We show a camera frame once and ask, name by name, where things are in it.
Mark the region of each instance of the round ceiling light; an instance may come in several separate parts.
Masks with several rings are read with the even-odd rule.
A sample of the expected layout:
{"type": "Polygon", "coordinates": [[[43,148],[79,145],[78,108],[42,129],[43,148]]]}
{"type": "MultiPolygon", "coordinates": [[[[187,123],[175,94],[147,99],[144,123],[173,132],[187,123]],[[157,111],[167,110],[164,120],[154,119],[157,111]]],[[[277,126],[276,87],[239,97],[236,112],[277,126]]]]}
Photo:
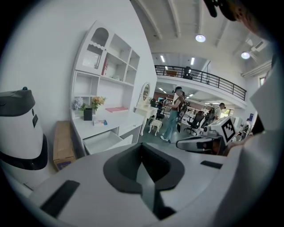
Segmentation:
{"type": "Polygon", "coordinates": [[[202,42],[205,42],[206,38],[204,35],[201,35],[201,34],[198,34],[196,37],[195,37],[196,41],[202,43],[202,42]]]}
{"type": "Polygon", "coordinates": [[[249,59],[249,58],[250,58],[250,55],[249,55],[248,52],[242,52],[241,57],[242,57],[243,59],[249,59]]]}

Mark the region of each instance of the pink book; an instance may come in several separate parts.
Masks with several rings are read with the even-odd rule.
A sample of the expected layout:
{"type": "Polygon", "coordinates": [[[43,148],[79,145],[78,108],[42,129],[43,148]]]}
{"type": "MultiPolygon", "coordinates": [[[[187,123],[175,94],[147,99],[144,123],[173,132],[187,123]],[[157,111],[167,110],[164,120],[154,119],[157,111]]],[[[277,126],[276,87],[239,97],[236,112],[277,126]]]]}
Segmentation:
{"type": "Polygon", "coordinates": [[[113,113],[113,112],[125,111],[128,109],[125,107],[116,107],[116,108],[106,108],[106,110],[113,113]]]}

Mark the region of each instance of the window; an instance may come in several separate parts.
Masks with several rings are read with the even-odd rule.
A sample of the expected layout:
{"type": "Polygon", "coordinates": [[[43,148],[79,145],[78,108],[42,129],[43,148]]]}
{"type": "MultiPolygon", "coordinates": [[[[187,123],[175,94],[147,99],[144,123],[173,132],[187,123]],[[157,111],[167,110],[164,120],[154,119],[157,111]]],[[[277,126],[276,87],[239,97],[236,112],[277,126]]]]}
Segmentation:
{"type": "Polygon", "coordinates": [[[265,77],[262,77],[262,78],[260,78],[259,80],[260,80],[260,86],[262,86],[263,85],[263,83],[264,83],[264,79],[265,79],[265,77]]]}
{"type": "Polygon", "coordinates": [[[233,114],[234,114],[234,110],[224,109],[224,110],[221,111],[221,116],[220,116],[220,118],[222,118],[222,117],[227,117],[227,116],[231,116],[231,117],[232,117],[233,114]]]}
{"type": "Polygon", "coordinates": [[[229,112],[230,112],[230,109],[224,109],[221,111],[221,116],[220,118],[222,117],[227,117],[229,115],[229,112]]]}
{"type": "Polygon", "coordinates": [[[230,110],[230,112],[229,112],[229,116],[230,116],[230,117],[232,117],[232,116],[233,116],[233,114],[234,114],[234,110],[230,110]]]}

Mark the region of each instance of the black box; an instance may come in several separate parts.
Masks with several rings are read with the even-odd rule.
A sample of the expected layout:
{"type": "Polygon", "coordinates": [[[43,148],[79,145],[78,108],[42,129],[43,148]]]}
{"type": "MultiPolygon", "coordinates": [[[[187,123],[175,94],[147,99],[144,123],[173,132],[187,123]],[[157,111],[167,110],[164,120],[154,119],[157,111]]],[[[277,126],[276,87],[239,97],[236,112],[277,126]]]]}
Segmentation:
{"type": "Polygon", "coordinates": [[[84,110],[84,121],[91,121],[93,120],[93,113],[92,113],[92,108],[86,108],[84,110]]]}

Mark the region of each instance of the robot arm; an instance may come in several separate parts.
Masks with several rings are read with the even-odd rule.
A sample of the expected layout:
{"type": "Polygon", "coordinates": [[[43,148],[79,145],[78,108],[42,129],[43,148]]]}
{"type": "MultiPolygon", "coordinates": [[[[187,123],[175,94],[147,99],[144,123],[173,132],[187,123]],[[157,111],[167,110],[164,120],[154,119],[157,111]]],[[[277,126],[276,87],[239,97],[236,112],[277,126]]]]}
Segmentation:
{"type": "Polygon", "coordinates": [[[211,153],[214,144],[219,144],[217,154],[222,155],[227,144],[235,137],[236,134],[232,118],[225,117],[205,126],[202,136],[194,136],[178,140],[176,142],[176,147],[189,152],[211,153]]]}

